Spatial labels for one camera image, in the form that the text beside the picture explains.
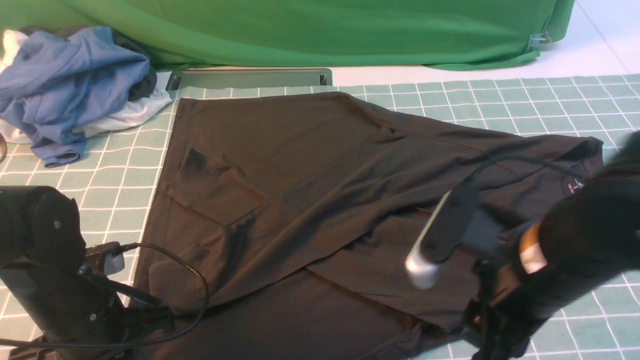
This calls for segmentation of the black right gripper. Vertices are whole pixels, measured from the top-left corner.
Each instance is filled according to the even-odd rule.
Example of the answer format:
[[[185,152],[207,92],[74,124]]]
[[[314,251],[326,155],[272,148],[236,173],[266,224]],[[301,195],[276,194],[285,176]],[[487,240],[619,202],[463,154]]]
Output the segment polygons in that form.
[[[478,277],[476,297],[462,317],[462,337],[477,348],[473,360],[512,360],[524,356],[533,335],[550,319],[535,312],[534,302],[509,265],[498,269],[476,260],[471,271]]]

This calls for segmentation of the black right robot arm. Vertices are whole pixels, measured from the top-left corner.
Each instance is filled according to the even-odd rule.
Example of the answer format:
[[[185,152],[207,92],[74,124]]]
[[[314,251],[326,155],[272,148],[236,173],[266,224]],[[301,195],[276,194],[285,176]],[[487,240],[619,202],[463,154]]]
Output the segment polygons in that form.
[[[480,289],[464,312],[474,360],[523,356],[556,312],[639,269],[639,133],[542,219],[513,224],[493,243],[494,258],[473,265]]]

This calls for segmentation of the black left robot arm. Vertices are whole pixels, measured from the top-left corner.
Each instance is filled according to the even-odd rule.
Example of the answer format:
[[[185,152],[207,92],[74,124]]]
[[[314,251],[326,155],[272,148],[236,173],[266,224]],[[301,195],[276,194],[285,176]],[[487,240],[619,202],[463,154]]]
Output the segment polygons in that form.
[[[12,360],[132,360],[134,344],[175,330],[160,299],[110,280],[119,242],[89,247],[76,201],[51,186],[1,187],[1,281],[42,336]]]

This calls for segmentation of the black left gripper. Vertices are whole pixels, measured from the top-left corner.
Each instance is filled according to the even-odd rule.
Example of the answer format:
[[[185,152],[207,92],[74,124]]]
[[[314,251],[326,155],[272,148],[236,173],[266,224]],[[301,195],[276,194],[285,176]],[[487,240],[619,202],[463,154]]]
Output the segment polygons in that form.
[[[43,335],[10,351],[12,360],[132,360],[133,349],[40,349],[32,345],[52,343],[121,344],[143,341],[153,333],[174,332],[173,314],[167,306],[126,308],[117,300],[112,305],[99,304],[90,310],[74,311],[64,316],[61,310],[48,314],[37,310],[35,324]]]

